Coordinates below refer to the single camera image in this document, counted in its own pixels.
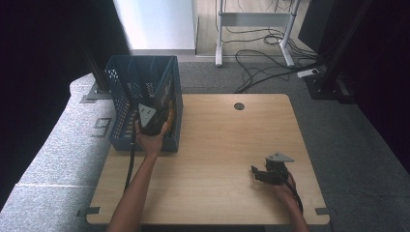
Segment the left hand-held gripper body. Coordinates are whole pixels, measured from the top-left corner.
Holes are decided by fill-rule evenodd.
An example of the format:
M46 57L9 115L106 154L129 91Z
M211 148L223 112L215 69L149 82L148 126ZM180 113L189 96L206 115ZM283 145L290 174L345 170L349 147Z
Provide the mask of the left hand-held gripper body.
M168 120L169 109L167 107L156 109L140 103L138 113L140 131L145 135L159 135L163 123Z

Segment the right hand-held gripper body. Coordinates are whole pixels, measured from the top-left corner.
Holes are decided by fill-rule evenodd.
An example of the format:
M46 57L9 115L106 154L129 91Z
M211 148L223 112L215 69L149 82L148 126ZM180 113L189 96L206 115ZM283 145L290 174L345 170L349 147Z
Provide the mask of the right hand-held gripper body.
M294 160L282 153L274 153L266 158L265 167L274 185L282 185L288 180L289 172L285 165L287 162Z

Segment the colourful children's picture book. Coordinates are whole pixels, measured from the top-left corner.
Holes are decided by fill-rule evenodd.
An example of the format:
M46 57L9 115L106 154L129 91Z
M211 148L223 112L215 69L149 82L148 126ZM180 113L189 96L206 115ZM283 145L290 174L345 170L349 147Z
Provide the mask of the colourful children's picture book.
M161 79L157 86L157 90L155 92L156 109L159 116L160 127L162 127L162 124L166 122L168 124L168 127L171 128L173 120L175 118L175 103L173 100L174 65L175 59L171 58L164 68Z

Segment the blue plastic file rack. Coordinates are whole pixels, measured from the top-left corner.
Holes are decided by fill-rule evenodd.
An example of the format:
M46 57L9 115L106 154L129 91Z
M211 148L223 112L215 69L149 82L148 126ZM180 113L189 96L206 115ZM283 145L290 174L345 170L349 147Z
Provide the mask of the blue plastic file rack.
M128 151L132 142L132 121L138 113L140 103L156 108L155 92L161 75L168 61L174 58L174 95L175 118L172 127L163 139L165 152L176 152L183 116L183 100L178 68L175 56L130 56L114 55L105 72L109 81L110 92L116 111L116 119L109 140L118 151Z

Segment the person's right hand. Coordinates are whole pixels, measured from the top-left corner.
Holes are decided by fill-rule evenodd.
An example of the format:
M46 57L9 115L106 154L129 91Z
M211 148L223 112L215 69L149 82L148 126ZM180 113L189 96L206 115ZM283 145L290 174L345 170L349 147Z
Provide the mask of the person's right hand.
M294 187L293 177L291 175L288 176L288 179L285 184L280 186L273 185L272 190L274 195L278 198L278 200L283 204L295 203L294 194L289 187Z

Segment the person's left hand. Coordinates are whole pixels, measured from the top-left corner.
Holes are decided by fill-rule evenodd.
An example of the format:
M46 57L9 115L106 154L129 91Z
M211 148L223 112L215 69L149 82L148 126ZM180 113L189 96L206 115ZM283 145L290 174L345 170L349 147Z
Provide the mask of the person's left hand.
M166 122L163 123L161 132L158 135L149 136L140 131L138 123L139 121L136 121L134 127L136 131L135 142L142 148L146 158L156 159L161 152L162 141L168 130L168 124Z

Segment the black stand on grey plate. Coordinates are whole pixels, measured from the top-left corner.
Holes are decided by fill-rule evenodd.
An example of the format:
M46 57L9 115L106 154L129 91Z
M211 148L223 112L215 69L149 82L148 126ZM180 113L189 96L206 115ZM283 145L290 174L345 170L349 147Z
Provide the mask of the black stand on grey plate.
M111 100L108 82L103 69L98 65L92 50L86 43L82 45L82 48L85 61L95 81L88 94L84 95L80 102L95 103L98 100Z

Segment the white panel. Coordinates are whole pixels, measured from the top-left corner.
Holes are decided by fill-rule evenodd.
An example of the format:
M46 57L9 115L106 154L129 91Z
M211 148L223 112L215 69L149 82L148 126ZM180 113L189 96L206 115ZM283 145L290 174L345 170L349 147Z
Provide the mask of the white panel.
M113 0L130 50L195 50L196 0Z

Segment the black stand with square base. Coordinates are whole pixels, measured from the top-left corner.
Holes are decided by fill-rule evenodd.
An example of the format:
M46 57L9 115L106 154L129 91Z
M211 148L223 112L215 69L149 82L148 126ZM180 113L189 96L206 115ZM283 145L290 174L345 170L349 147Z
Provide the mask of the black stand with square base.
M354 37L373 0L312 0L299 39L318 54L322 72L304 78L314 100L354 101L346 72Z

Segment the white power strip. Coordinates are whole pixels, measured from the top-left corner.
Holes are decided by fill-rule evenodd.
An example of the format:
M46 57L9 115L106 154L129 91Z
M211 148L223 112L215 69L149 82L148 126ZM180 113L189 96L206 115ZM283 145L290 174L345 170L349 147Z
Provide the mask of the white power strip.
M306 77L306 76L311 76L311 75L315 75L315 74L319 74L319 73L320 73L320 71L318 69L310 69L310 70L297 72L297 76L299 78L303 78L303 77Z

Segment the black curtain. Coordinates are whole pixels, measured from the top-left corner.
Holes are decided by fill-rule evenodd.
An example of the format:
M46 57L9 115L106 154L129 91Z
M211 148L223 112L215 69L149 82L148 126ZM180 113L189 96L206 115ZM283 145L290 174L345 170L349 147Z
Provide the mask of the black curtain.
M113 0L0 0L0 211L58 122L70 85L129 51Z
M410 0L373 0L353 47L353 102L410 173Z

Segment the white metal desk frame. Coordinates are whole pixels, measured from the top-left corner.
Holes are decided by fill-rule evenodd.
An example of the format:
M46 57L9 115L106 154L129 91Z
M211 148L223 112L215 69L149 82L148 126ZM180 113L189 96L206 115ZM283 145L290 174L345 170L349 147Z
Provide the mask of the white metal desk frame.
M297 16L301 0L294 0L289 13L227 13L223 9L224 0L218 3L217 16L217 44L215 62L217 67L222 66L222 27L245 26L245 27L283 27L283 38L278 45L285 63L292 67L294 62L288 50L288 41Z

